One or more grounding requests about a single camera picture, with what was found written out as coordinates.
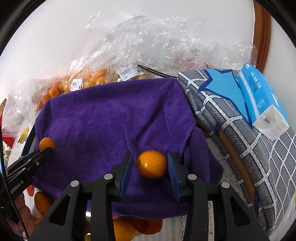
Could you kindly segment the person's left hand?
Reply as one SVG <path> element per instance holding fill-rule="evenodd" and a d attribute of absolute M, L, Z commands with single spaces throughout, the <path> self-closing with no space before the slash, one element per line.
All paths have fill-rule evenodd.
<path fill-rule="evenodd" d="M 30 209 L 25 204 L 25 197 L 24 194 L 21 193 L 21 195 L 15 200 L 16 207 L 21 215 L 21 218 L 23 220 L 24 226 L 27 230 L 28 235 L 30 236 L 32 232 L 35 229 L 35 218 L 32 216 Z M 17 234 L 20 235 L 22 232 L 23 238 L 27 239 L 26 232 L 24 231 L 24 228 L 20 222 L 15 223 L 11 221 L 10 219 L 6 219 L 8 221 L 8 224 L 12 228 L 12 230 Z"/>

